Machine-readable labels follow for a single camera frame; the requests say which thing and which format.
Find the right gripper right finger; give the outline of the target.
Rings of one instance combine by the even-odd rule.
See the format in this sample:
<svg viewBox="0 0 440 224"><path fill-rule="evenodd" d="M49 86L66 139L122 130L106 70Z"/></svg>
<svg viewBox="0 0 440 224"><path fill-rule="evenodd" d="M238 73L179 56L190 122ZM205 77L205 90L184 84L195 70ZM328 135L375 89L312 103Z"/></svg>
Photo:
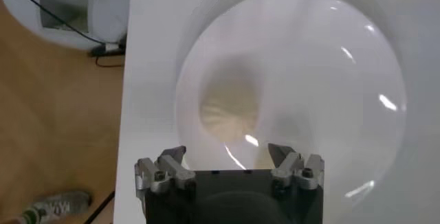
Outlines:
<svg viewBox="0 0 440 224"><path fill-rule="evenodd" d="M282 187L290 187L293 180L303 190L323 187L325 161L317 154L310 154L307 160L290 146L269 143L270 157L275 165L271 170L273 180L281 182Z"/></svg>

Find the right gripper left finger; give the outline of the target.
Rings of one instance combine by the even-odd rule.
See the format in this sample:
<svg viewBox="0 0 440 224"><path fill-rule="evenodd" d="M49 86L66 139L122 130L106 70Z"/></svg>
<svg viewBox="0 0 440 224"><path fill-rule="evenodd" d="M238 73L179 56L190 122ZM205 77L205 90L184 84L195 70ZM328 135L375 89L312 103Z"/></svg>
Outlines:
<svg viewBox="0 0 440 224"><path fill-rule="evenodd" d="M182 166L186 153L185 146L168 148L153 161L150 158L138 159L134 165L135 193L141 200L148 191L164 194L173 183L180 190L189 190L196 184L196 173Z"/></svg>

